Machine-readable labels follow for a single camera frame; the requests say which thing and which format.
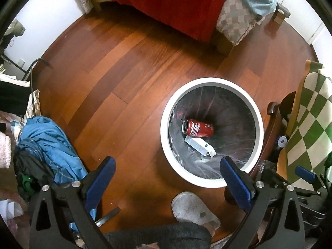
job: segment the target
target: wall outlet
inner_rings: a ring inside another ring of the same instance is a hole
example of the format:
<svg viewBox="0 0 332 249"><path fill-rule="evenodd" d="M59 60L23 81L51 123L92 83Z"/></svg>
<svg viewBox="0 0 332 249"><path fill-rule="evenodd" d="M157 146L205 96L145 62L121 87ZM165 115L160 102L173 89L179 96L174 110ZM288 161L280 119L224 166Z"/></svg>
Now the wall outlet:
<svg viewBox="0 0 332 249"><path fill-rule="evenodd" d="M17 62L17 65L18 65L19 67L23 67L24 64L25 64L25 61L24 61L22 58L20 58L19 61Z"/></svg>

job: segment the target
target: trash can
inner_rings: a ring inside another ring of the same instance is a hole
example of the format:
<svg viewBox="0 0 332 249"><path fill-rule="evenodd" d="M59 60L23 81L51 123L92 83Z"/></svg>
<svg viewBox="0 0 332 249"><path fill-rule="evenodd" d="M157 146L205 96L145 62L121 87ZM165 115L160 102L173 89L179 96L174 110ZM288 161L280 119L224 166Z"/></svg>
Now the trash can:
<svg viewBox="0 0 332 249"><path fill-rule="evenodd" d="M214 134L204 140L216 155L201 155L185 142L184 119L212 123ZM172 168L197 186L226 186L220 174L220 160L230 156L243 171L250 172L263 146L263 121L253 99L238 85L219 78L193 80L168 101L161 119L160 137Z"/></svg>

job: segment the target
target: bed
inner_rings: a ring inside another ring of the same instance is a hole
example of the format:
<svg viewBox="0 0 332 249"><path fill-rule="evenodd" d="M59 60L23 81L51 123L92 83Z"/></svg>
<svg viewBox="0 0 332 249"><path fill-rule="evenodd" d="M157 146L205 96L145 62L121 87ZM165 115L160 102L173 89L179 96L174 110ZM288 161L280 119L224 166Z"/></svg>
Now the bed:
<svg viewBox="0 0 332 249"><path fill-rule="evenodd" d="M215 44L225 54L277 5L277 0L79 0L85 13L93 7L99 10L103 1L134 6L196 40Z"/></svg>

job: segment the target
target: trash bag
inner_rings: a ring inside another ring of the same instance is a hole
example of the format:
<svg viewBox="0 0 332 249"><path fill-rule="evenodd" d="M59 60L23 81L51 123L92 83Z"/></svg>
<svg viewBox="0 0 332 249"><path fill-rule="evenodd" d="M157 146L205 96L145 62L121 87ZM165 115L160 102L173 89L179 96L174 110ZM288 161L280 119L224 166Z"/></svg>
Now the trash bag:
<svg viewBox="0 0 332 249"><path fill-rule="evenodd" d="M216 151L203 156L185 142L184 119L213 124L215 132L203 138ZM229 156L241 169L255 146L254 117L243 100L233 92L215 86L196 88L176 104L169 122L169 141L177 161L190 173L204 179L221 179L220 160Z"/></svg>

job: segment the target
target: dark gray pants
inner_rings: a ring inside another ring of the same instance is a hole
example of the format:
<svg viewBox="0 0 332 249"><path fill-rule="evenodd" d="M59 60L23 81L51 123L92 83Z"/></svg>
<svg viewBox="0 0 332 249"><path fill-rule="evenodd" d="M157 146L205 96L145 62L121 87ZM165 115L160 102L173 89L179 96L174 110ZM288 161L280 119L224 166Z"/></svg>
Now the dark gray pants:
<svg viewBox="0 0 332 249"><path fill-rule="evenodd" d="M136 249L157 242L160 249L209 249L209 231L195 223L183 222L104 233L113 249Z"/></svg>

